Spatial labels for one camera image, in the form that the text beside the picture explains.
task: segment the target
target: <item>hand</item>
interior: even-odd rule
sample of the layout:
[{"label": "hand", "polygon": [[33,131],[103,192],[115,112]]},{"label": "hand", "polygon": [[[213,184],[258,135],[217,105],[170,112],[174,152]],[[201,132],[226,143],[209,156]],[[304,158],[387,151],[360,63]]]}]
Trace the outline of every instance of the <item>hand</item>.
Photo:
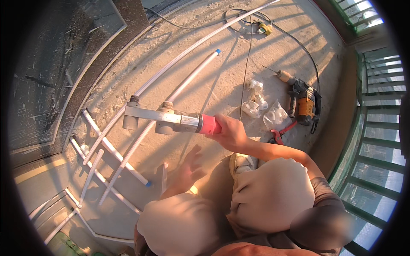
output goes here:
[{"label": "hand", "polygon": [[222,132],[220,134],[206,135],[206,137],[217,141],[229,151],[241,153],[249,141],[244,124],[235,118],[220,113],[215,115],[215,120],[221,125]]},{"label": "hand", "polygon": [[169,186],[170,190],[176,191],[179,194],[185,193],[197,180],[206,175],[202,171],[201,165],[194,163],[202,156],[202,154],[198,153],[200,150],[201,147],[197,144],[187,154],[182,165],[176,170],[174,182]]}]

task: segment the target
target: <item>green railing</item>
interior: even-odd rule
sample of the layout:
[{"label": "green railing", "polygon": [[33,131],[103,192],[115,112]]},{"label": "green railing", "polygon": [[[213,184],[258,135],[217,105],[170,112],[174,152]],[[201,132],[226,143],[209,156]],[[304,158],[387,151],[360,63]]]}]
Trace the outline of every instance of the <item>green railing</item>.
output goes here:
[{"label": "green railing", "polygon": [[330,0],[348,26],[359,32],[367,27],[383,23],[383,20],[368,0]]},{"label": "green railing", "polygon": [[383,48],[358,55],[358,107],[347,143],[329,178],[355,220],[341,255],[368,255],[388,222],[405,172],[399,109],[406,91],[399,55]]}]

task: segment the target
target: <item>floor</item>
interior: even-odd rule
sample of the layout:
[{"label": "floor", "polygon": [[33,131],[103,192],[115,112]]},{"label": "floor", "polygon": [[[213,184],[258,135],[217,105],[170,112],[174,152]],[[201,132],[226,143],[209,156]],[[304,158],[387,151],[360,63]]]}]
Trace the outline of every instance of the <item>floor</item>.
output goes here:
[{"label": "floor", "polygon": [[[198,1],[177,11],[170,19],[177,24],[195,27],[220,19],[222,13],[228,9],[235,7],[250,10],[266,2],[265,0]],[[283,137],[285,145],[309,152],[320,135],[335,97],[342,65],[343,41],[310,1],[283,0],[265,8],[262,13],[267,14],[275,24],[301,41],[316,62],[321,84],[320,93],[323,96],[318,130],[314,135],[310,135],[310,127],[297,125]],[[106,126],[130,96],[160,68],[218,27],[221,27],[221,23],[192,31],[161,22],[135,42],[100,81],[85,105],[100,129]],[[241,31],[249,31],[249,26],[242,26],[239,23],[234,27]],[[141,96],[142,107],[157,109],[195,67],[219,48],[220,56],[216,57],[180,94],[174,102],[174,109],[207,115],[220,112],[238,118],[249,39],[249,35],[230,29],[215,35],[189,53],[149,87]],[[317,86],[314,67],[307,54],[292,38],[276,29],[268,37],[254,36],[247,76],[264,83],[263,96],[269,108],[278,100],[286,109],[287,87],[274,76],[272,71],[262,65],[273,70],[286,70]],[[245,91],[245,99],[250,98],[250,91]],[[271,138],[262,118],[253,119],[244,114],[243,123],[249,137],[262,142]],[[139,129],[130,131],[122,128],[121,118],[107,138],[124,155],[146,124],[146,120],[140,120]],[[83,118],[77,120],[73,133],[80,144],[92,145],[97,137],[95,131]],[[172,178],[172,170],[181,163],[185,154],[195,144],[203,148],[203,157],[200,161],[207,172],[207,175],[197,181],[195,186],[202,196],[213,199],[222,211],[229,211],[233,184],[228,171],[231,152],[200,134],[174,133],[168,136],[150,131],[132,156],[130,164],[150,180],[152,186],[146,188],[129,171],[124,170],[114,187],[137,208],[143,210],[145,204],[160,196],[161,164],[169,163],[170,178]],[[65,154],[74,170],[70,177],[69,189],[79,197],[89,168],[82,166],[82,159],[71,145],[68,146]],[[106,153],[97,169],[107,180],[110,180],[118,166],[119,162]],[[83,216],[99,234],[132,239],[138,215],[112,193],[103,205],[99,206],[98,202],[104,190],[105,186],[94,177],[85,197]]]}]

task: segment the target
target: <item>white elbow fitting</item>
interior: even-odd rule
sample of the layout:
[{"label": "white elbow fitting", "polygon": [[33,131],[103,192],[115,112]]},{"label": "white elbow fitting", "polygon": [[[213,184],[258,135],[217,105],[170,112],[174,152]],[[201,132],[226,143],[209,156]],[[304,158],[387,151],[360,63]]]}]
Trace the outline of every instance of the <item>white elbow fitting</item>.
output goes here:
[{"label": "white elbow fitting", "polygon": [[262,95],[258,94],[256,95],[256,103],[258,103],[259,105],[259,110],[265,110],[268,108],[268,103],[266,101],[264,101],[264,98],[262,97]]},{"label": "white elbow fitting", "polygon": [[249,89],[254,89],[256,93],[260,93],[263,90],[263,83],[253,79],[248,79],[247,85]]}]

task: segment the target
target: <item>dark wall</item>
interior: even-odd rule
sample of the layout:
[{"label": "dark wall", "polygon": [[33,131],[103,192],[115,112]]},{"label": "dark wall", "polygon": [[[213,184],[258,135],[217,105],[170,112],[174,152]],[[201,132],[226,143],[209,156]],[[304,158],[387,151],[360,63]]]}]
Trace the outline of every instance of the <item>dark wall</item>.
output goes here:
[{"label": "dark wall", "polygon": [[335,101],[330,110],[320,139],[316,140],[309,155],[329,177],[343,150],[356,109],[357,59],[354,47],[347,48]]},{"label": "dark wall", "polygon": [[84,97],[112,58],[148,26],[140,1],[51,1],[38,13],[9,94],[14,167],[62,152]]}]

